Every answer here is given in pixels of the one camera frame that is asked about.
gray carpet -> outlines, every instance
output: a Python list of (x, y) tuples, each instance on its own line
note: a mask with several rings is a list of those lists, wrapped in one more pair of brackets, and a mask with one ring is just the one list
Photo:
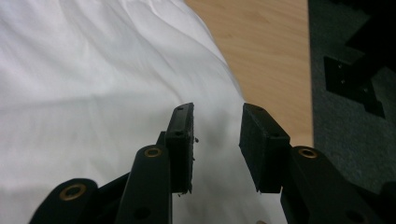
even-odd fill
[(379, 192), (385, 182), (396, 181), (396, 74), (385, 67), (372, 79), (383, 104), (382, 119), (362, 104), (326, 91), (323, 64), (324, 56), (353, 63), (363, 55), (345, 43), (369, 18), (345, 4), (309, 0), (315, 148), (348, 181)]

white cloth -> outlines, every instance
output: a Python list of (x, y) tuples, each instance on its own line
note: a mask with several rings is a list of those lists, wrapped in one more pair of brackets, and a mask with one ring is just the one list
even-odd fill
[(284, 223), (238, 148), (238, 85), (183, 1), (1, 1), (0, 223), (28, 222), (68, 179), (129, 172), (189, 102), (200, 141), (174, 223)]

white fabric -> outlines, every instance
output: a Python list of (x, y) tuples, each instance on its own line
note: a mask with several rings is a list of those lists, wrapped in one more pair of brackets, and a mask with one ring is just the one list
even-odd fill
[(183, 1), (1, 1), (0, 74), (0, 223), (28, 222), (68, 179), (129, 172), (189, 102), (200, 141), (173, 223), (285, 222), (238, 148), (238, 85)]

wrinkled white sheet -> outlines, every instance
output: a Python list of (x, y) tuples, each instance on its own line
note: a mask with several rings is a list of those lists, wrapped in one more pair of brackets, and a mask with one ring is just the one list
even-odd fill
[(189, 102), (200, 141), (173, 223), (285, 223), (238, 148), (238, 85), (182, 0), (1, 1), (0, 223), (28, 222), (68, 179), (129, 172)]

wooden table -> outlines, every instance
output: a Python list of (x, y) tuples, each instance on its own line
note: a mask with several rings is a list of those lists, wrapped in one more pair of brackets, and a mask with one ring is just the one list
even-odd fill
[(291, 137), (313, 146), (306, 0), (186, 0), (215, 38), (244, 93)]

